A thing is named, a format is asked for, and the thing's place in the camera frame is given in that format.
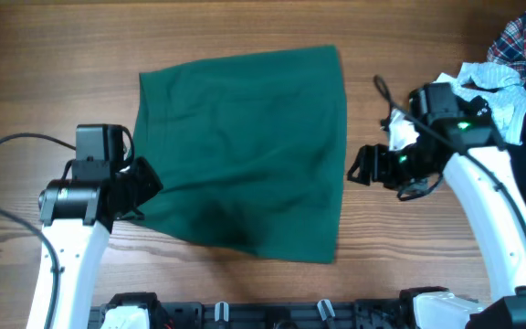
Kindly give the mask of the green cloth garment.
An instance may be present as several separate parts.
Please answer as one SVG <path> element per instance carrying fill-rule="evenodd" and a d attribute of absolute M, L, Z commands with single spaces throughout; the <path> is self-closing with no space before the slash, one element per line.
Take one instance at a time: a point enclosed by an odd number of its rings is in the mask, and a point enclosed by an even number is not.
<path fill-rule="evenodd" d="M 163 183 L 142 225 L 267 259 L 334 261 L 347 101 L 338 50 L 197 60 L 139 77 L 135 153 Z"/>

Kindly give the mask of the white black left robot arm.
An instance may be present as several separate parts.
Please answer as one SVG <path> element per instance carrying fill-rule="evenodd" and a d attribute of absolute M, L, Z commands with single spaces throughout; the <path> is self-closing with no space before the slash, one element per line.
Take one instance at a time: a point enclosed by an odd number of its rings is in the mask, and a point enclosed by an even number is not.
<path fill-rule="evenodd" d="M 42 247 L 28 328 L 85 328 L 100 261 L 113 222 L 136 212 L 163 188 L 143 157 L 119 170 L 105 161 L 76 161 L 73 177 L 41 194 Z"/>

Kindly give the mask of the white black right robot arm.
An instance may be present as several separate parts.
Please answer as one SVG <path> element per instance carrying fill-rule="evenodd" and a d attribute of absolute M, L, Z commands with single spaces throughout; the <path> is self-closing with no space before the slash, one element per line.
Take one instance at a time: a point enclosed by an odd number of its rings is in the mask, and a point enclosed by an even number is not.
<path fill-rule="evenodd" d="M 404 192 L 438 173 L 468 218 L 489 277 L 492 302 L 481 306 L 440 288 L 402 292 L 413 328 L 526 328 L 526 206 L 498 132 L 473 121 L 420 129 L 406 147 L 366 145 L 347 178 Z"/>

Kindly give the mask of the white light-blue striped shirt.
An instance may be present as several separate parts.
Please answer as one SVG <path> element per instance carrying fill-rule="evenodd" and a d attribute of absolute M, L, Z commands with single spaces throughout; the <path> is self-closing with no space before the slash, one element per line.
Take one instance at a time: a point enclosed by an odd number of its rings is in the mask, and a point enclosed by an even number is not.
<path fill-rule="evenodd" d="M 493 62 L 463 63 L 454 78 L 441 73 L 434 83 L 449 83 L 464 101 L 477 97 L 490 108 L 490 115 L 506 143 L 521 145 L 526 114 L 526 90 L 519 72 Z"/>

